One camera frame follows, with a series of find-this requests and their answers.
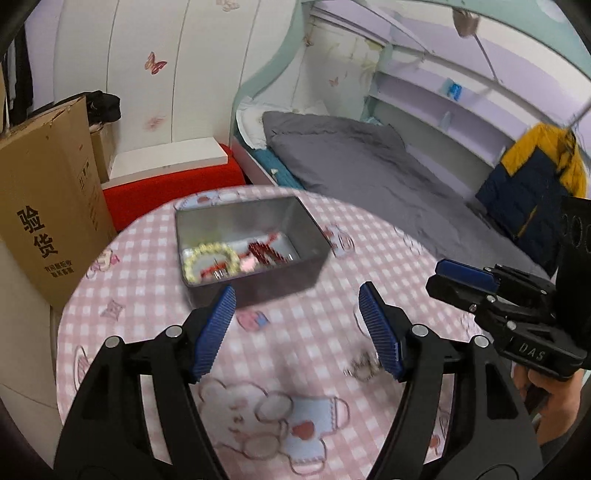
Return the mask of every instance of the red cushion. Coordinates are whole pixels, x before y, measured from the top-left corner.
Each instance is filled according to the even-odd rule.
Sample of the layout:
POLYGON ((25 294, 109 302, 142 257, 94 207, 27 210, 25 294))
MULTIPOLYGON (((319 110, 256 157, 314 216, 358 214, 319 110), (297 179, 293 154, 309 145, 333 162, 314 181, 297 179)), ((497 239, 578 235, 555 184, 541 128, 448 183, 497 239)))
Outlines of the red cushion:
POLYGON ((136 218, 171 200, 206 190, 244 185, 244 175, 232 150, 225 145, 222 148, 228 154, 226 165, 169 173, 104 190, 115 229, 124 230, 136 218))

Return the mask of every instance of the gray duvet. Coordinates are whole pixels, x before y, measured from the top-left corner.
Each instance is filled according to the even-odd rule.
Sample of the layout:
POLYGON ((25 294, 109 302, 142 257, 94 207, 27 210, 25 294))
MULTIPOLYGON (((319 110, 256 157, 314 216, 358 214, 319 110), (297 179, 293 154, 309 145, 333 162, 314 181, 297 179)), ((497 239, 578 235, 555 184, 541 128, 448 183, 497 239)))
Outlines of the gray duvet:
POLYGON ((496 263, 546 277, 508 238, 409 155, 391 127, 345 118, 266 112, 268 145, 306 190, 364 208, 436 258, 496 263))

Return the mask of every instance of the metal tin box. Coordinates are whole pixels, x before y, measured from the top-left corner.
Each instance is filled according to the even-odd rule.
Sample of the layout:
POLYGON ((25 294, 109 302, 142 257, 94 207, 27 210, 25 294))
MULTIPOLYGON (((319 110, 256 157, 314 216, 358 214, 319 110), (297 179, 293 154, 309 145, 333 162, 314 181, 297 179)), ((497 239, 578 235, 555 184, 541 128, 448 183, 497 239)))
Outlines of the metal tin box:
POLYGON ((294 196, 179 210, 176 228, 180 272, 194 308, 208 305, 221 286, 228 284, 236 290, 238 308, 311 288, 331 252, 322 230, 294 196), (219 281, 194 284, 185 278, 183 252, 211 242, 234 248, 272 233, 282 239, 278 242, 282 254, 291 255, 288 263, 219 281))

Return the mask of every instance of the wall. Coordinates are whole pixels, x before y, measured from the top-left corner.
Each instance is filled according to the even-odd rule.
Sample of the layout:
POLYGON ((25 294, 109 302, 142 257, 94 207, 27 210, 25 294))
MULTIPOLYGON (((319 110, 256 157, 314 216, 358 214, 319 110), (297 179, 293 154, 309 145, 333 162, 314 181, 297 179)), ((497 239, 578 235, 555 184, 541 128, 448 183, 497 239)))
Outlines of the wall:
POLYGON ((64 0, 54 97, 120 96, 117 152, 201 137, 227 143, 234 96, 278 51, 296 5, 64 0))
POLYGON ((53 60, 64 0, 41 0, 25 23, 33 76, 33 110, 54 101, 53 60))
POLYGON ((49 464, 61 420, 51 356, 50 307, 0 240, 0 398, 49 464))
POLYGON ((331 115, 360 119, 382 46, 310 16, 285 72, 257 99, 304 109, 321 100, 331 115))
POLYGON ((378 102, 374 116, 394 127, 407 151, 466 199, 475 195, 492 171, 459 143, 396 107, 378 102))
MULTIPOLYGON (((413 0, 373 0, 402 16, 454 28, 449 7, 413 0)), ((541 43, 501 23, 482 18, 478 35, 513 51, 554 76, 572 97, 582 102, 591 98, 591 81, 569 62, 541 43)))

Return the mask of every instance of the pearl bracelet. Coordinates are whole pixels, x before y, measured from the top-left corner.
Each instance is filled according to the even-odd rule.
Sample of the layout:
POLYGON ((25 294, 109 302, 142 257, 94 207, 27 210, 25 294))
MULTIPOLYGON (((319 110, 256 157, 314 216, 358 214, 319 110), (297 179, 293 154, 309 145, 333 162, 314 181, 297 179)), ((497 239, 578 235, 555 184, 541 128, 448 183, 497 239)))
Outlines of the pearl bracelet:
POLYGON ((190 283, 199 283, 201 279, 197 279, 193 273, 193 266, 195 262, 203 255, 215 254, 222 254, 226 257, 227 260, 225 270, 229 275, 236 275, 240 272, 240 258, 229 245, 221 243, 201 244, 198 247, 192 249, 190 255, 184 262, 183 270, 187 281, 190 283))

